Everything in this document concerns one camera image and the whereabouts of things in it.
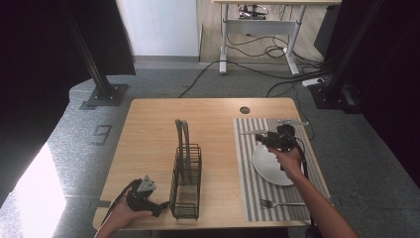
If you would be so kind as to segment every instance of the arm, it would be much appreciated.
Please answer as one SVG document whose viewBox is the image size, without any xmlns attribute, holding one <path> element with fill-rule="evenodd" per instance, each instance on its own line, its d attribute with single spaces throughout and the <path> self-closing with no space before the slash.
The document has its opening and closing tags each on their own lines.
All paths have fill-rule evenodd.
<svg viewBox="0 0 420 238">
<path fill-rule="evenodd" d="M 297 149 L 288 153 L 268 148 L 275 154 L 287 176 L 293 181 L 321 234 L 325 237 L 359 237 L 349 222 L 325 199 L 314 185 L 305 177 L 300 167 L 300 155 Z"/>
<path fill-rule="evenodd" d="M 130 223 L 130 221 L 147 216 L 152 216 L 152 212 L 147 210 L 133 211 L 127 205 L 126 196 L 123 196 L 98 229 L 95 238 L 110 238 L 115 232 Z"/>
</svg>

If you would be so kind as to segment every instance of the desk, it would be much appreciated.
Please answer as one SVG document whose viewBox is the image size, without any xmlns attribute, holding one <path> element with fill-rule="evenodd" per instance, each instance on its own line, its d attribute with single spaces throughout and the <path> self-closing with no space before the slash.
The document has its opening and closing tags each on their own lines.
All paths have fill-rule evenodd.
<svg viewBox="0 0 420 238">
<path fill-rule="evenodd" d="M 250 108 L 249 114 L 240 112 L 240 108 L 244 106 Z M 273 117 L 299 118 L 293 100 L 136 99 L 130 107 L 100 199 L 111 201 L 131 180 L 149 175 L 157 185 L 150 200 L 155 203 L 168 201 L 177 147 L 174 120 L 181 119 L 188 122 L 190 143 L 198 144 L 202 150 L 200 216 L 198 220 L 176 220 L 170 210 L 166 209 L 160 217 L 136 220 L 127 229 L 306 226 L 309 224 L 308 220 L 250 222 L 244 218 L 234 119 Z M 310 146 L 306 150 L 313 155 Z M 107 209 L 97 208 L 93 220 L 95 228 L 99 228 Z"/>
<path fill-rule="evenodd" d="M 293 48 L 296 43 L 306 5 L 339 5 L 341 0 L 213 0 L 213 3 L 220 3 L 223 6 L 221 16 L 222 22 L 222 47 L 220 53 L 220 73 L 226 73 L 227 47 L 226 39 L 228 33 L 257 34 L 257 35 L 288 35 L 290 37 L 287 48 L 283 49 L 290 70 L 298 74 L 296 63 L 293 58 Z M 232 20 L 229 19 L 229 4 L 259 4 L 259 5 L 301 5 L 299 16 L 296 22 L 291 21 L 269 21 L 269 20 Z"/>
</svg>

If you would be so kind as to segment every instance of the table frame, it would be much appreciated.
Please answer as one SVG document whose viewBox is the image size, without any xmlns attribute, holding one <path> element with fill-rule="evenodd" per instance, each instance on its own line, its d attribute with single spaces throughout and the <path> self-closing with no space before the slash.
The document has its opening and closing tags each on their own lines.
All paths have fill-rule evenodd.
<svg viewBox="0 0 420 238">
<path fill-rule="evenodd" d="M 300 26 L 302 25 L 302 19 L 305 14 L 307 4 L 328 4 L 336 5 L 340 4 L 341 1 L 224 1 L 224 0 L 213 0 L 214 3 L 222 4 L 222 47 L 220 52 L 220 73 L 226 74 L 227 72 L 227 46 L 226 39 L 229 33 L 237 34 L 270 34 L 270 35 L 288 35 L 290 37 L 287 48 L 283 49 L 284 56 L 287 59 L 287 63 L 290 67 L 292 74 L 299 74 L 296 62 L 293 57 L 293 48 L 296 44 L 297 35 L 299 34 Z M 230 20 L 229 19 L 229 4 L 302 4 L 300 6 L 299 16 L 295 22 L 292 21 L 269 21 L 269 20 Z"/>
</svg>

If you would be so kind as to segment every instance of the white plate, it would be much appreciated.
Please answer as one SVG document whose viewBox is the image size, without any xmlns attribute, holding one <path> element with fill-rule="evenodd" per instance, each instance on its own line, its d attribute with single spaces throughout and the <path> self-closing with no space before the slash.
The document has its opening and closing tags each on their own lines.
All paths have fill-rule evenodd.
<svg viewBox="0 0 420 238">
<path fill-rule="evenodd" d="M 265 145 L 258 145 L 253 153 L 254 167 L 265 180 L 277 185 L 292 185 L 293 182 L 280 169 L 275 154 L 270 153 Z"/>
</svg>

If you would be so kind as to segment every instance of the black pole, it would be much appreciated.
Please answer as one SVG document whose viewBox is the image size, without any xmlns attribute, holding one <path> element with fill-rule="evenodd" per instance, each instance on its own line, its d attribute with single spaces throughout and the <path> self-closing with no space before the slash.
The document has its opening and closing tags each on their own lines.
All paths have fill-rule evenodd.
<svg viewBox="0 0 420 238">
<path fill-rule="evenodd" d="M 90 53 L 89 48 L 87 47 L 86 43 L 84 42 L 83 36 L 80 33 L 80 30 L 77 26 L 76 21 L 74 20 L 73 15 L 71 14 L 70 9 L 65 0 L 57 0 L 58 8 L 64 17 L 64 21 L 68 27 L 68 30 L 71 33 L 71 36 L 76 43 L 76 46 L 83 57 L 84 63 L 89 70 L 90 75 L 92 76 L 95 84 L 98 88 L 98 92 L 100 96 L 104 98 L 111 97 L 112 89 L 111 84 L 109 83 L 106 76 L 99 70 L 98 65 L 93 60 L 92 54 Z"/>
<path fill-rule="evenodd" d="M 317 108 L 344 109 L 347 113 L 359 113 L 357 89 L 347 79 L 349 70 L 352 70 L 349 68 L 349 65 L 354 60 L 355 52 L 362 51 L 359 49 L 360 43 L 382 3 L 383 0 L 376 0 L 369 5 L 364 20 L 358 27 L 349 48 L 346 49 L 341 62 L 335 69 L 328 86 L 321 85 L 309 88 Z"/>
</svg>

